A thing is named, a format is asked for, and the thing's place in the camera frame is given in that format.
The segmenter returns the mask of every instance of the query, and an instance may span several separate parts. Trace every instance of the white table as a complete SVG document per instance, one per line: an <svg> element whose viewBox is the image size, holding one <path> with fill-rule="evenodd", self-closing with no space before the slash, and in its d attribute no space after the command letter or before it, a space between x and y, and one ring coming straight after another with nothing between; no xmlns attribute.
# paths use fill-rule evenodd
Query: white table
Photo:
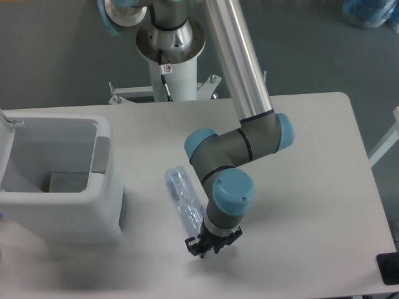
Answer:
<svg viewBox="0 0 399 299"><path fill-rule="evenodd" d="M301 299L387 293L375 256L395 247L349 99L342 93L273 97L295 143L242 168L256 183L243 236L218 255L188 253L165 171L187 168L198 128L235 129L230 100L41 109L93 112L113 123L125 176L124 239L117 245L44 242L0 222L0 298Z"/></svg>

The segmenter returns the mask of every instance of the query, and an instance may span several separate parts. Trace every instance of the white plastic bin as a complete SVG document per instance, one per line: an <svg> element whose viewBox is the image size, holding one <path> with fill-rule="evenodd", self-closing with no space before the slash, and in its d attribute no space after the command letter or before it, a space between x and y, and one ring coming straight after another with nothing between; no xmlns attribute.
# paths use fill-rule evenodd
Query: white plastic bin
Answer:
<svg viewBox="0 0 399 299"><path fill-rule="evenodd" d="M101 115L0 116L0 211L34 234L69 243L122 236L122 174Z"/></svg>

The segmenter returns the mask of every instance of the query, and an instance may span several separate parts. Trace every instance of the clear plastic wrap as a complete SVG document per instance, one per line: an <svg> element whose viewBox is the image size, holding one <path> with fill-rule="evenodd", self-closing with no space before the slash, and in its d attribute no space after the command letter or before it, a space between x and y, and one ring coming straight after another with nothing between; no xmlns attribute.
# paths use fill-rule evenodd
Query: clear plastic wrap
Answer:
<svg viewBox="0 0 399 299"><path fill-rule="evenodd" d="M391 14L391 18L389 19L389 24L397 33L399 33L399 4L396 5L395 9Z"/></svg>
<svg viewBox="0 0 399 299"><path fill-rule="evenodd" d="M204 209L185 168L177 166L169 169L165 173L165 181L188 236L197 237L201 230Z"/></svg>
<svg viewBox="0 0 399 299"><path fill-rule="evenodd" d="M343 15L354 26L376 28L389 17L397 0L345 0Z"/></svg>

